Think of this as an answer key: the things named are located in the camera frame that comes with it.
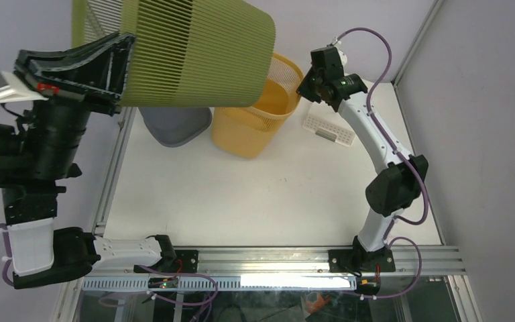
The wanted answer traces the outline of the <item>white perforated plastic basket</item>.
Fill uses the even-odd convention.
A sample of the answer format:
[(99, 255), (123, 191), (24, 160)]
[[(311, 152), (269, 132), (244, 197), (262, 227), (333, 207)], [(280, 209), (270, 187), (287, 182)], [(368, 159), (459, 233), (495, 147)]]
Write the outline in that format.
[(352, 127), (325, 103), (311, 103), (302, 127), (326, 140), (342, 146), (352, 146), (356, 133)]

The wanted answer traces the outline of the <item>yellow slatted bin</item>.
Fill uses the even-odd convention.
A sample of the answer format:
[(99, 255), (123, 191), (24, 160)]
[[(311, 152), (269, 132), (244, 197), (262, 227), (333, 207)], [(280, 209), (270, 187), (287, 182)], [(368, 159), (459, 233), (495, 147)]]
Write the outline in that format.
[(268, 78), (258, 101), (251, 107), (217, 107), (211, 138), (220, 149), (242, 158), (255, 158), (272, 141), (294, 113), (303, 80), (301, 69), (286, 57), (272, 56)]

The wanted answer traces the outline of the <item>green slatted bin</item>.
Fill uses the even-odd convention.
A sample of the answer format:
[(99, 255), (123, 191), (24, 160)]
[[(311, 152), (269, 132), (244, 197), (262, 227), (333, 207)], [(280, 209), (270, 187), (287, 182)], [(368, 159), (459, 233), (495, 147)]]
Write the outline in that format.
[(245, 1), (73, 1), (72, 45), (136, 41), (120, 105), (249, 107), (264, 89), (272, 17)]

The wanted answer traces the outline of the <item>large grey slatted bin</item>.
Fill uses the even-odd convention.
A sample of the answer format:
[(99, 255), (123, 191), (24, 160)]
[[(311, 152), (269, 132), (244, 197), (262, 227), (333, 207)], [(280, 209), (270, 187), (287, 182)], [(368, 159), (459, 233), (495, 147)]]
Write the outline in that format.
[(139, 112), (152, 137), (168, 148), (189, 143), (202, 134), (213, 119), (209, 107), (140, 107)]

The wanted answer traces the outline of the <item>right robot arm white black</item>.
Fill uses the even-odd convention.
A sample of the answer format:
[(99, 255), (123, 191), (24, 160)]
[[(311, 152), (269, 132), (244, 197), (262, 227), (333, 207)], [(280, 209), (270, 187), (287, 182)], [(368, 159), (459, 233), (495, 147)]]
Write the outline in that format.
[(369, 98), (369, 88), (356, 74), (345, 74), (335, 46), (311, 51), (311, 66), (297, 93), (313, 103), (331, 106), (353, 129), (368, 152), (376, 177), (365, 189), (367, 219), (352, 250), (337, 263), (367, 272), (388, 257), (387, 236), (395, 220), (422, 194), (428, 170), (423, 155), (414, 156), (393, 136)]

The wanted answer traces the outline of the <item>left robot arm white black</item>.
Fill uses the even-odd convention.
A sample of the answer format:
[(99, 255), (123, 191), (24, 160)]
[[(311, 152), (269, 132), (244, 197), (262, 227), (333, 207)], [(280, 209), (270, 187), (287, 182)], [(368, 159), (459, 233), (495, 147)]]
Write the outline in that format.
[(15, 125), (0, 124), (3, 278), (16, 289), (117, 267), (182, 273), (167, 235), (131, 241), (54, 228), (57, 198), (66, 190), (57, 181), (81, 175), (74, 157), (90, 115), (119, 112), (134, 45), (133, 34), (115, 32), (65, 51), (21, 50), (13, 71), (0, 71), (0, 106), (32, 103)]

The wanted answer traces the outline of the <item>orange object under table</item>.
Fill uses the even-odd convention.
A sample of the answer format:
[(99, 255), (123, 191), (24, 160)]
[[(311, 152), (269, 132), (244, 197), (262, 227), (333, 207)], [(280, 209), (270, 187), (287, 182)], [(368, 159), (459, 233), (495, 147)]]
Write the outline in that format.
[(319, 292), (310, 292), (304, 298), (304, 309), (307, 313), (313, 314), (331, 302), (330, 295), (323, 295)]

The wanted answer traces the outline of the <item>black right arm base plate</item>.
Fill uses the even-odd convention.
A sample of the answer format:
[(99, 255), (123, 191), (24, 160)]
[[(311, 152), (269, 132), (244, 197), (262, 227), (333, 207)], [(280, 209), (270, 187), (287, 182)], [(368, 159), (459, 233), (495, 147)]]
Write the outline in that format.
[(391, 250), (382, 248), (375, 252), (365, 252), (353, 248), (328, 250), (329, 271), (331, 273), (395, 272), (396, 265)]

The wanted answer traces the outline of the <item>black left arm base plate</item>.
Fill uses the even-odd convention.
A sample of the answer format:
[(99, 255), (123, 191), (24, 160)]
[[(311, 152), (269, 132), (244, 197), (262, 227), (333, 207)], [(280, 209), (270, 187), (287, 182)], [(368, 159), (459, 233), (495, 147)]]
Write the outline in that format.
[(176, 250), (174, 259), (161, 259), (149, 269), (166, 274), (197, 273), (199, 251), (194, 249)]

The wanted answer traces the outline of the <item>aluminium mounting rail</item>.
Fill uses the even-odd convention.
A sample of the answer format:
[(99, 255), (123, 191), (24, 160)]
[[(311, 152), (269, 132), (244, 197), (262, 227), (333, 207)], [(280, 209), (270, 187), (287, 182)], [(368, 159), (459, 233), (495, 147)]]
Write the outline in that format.
[[(327, 247), (177, 247), (176, 250), (199, 251), (198, 272), (207, 276), (288, 273), (301, 275), (336, 275), (329, 271)], [(466, 275), (462, 257), (455, 246), (419, 246), (400, 244), (391, 249), (395, 272), (380, 272), (383, 277)]]

